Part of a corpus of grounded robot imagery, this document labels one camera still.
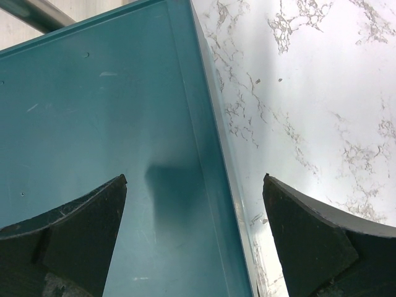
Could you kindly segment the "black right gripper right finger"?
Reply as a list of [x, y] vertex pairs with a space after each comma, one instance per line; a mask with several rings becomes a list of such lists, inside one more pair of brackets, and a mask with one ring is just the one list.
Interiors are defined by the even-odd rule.
[[290, 296], [395, 296], [395, 228], [315, 200], [269, 174], [263, 199]]

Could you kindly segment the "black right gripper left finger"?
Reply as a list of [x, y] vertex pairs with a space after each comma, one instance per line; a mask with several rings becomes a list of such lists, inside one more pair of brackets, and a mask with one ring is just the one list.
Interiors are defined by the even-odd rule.
[[121, 174], [1, 228], [1, 296], [102, 296], [126, 194]]

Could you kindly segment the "teal drawer organizer box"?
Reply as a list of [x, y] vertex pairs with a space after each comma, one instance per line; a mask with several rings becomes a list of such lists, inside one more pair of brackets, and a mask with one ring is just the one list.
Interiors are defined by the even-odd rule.
[[190, 1], [1, 51], [1, 228], [123, 174], [102, 296], [253, 296], [212, 57]]

